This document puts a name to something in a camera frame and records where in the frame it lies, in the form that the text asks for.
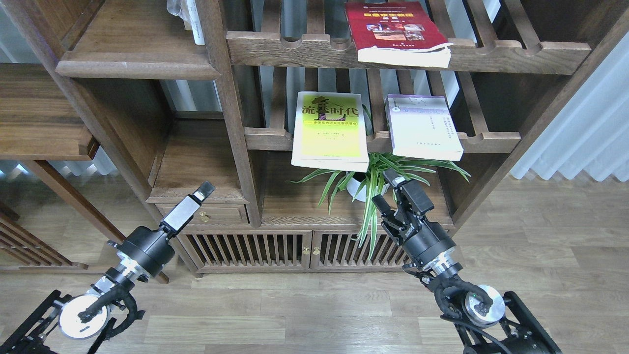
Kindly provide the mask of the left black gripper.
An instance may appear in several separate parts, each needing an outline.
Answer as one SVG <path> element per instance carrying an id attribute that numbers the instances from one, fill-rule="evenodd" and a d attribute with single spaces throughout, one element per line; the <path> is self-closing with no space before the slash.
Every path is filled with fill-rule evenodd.
<path id="1" fill-rule="evenodd" d="M 155 278 L 174 256 L 169 240 L 192 220 L 213 191 L 214 185 L 205 181 L 162 219 L 157 230 L 139 226 L 121 244 L 108 240 L 107 244 L 117 249 L 120 263 L 108 269 L 107 278 L 116 284 L 148 282 L 149 278 Z"/>

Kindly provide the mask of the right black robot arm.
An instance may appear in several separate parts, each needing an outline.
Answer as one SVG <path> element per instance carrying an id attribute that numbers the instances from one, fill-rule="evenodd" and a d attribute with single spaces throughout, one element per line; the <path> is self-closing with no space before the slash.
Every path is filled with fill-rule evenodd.
<path id="1" fill-rule="evenodd" d="M 395 170 L 384 171 L 396 196 L 393 210 L 384 197 L 373 197 L 382 226 L 410 257 L 402 269 L 434 295 L 442 319 L 454 324 L 465 354 L 559 354 L 560 348 L 514 292 L 460 278 L 462 266 L 452 260 L 456 244 L 437 222 L 427 220 L 434 208 L 420 182 Z"/>

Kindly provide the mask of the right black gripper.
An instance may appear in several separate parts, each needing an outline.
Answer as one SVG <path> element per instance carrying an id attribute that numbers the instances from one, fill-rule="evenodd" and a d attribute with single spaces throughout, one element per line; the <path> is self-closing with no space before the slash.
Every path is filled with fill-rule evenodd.
<path id="1" fill-rule="evenodd" d="M 393 211 L 382 195 L 372 197 L 380 211 L 382 227 L 389 237 L 411 259 L 413 266 L 436 276 L 455 276 L 462 269 L 451 258 L 456 244 L 438 222 L 427 220 L 426 214 L 434 204 L 418 181 L 406 181 L 396 170 L 383 172 L 396 196 Z"/>

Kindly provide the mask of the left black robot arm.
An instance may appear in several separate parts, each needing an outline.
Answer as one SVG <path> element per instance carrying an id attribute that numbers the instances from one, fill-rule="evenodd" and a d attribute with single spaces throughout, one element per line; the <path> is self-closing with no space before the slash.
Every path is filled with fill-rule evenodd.
<path id="1" fill-rule="evenodd" d="M 175 255 L 171 239 L 192 220 L 213 191 L 214 186 L 205 181 L 177 204 L 157 229 L 139 226 L 121 244 L 112 242 L 120 258 L 116 267 L 108 269 L 83 295 L 61 296 L 60 291 L 53 291 L 7 338 L 0 351 L 3 354 L 51 353 L 44 343 L 46 330 L 57 320 L 61 332 L 69 338 L 96 338 L 88 350 L 94 354 L 103 341 L 141 320 L 144 311 L 139 310 L 131 294 L 135 281 L 148 282 L 159 275 Z"/>

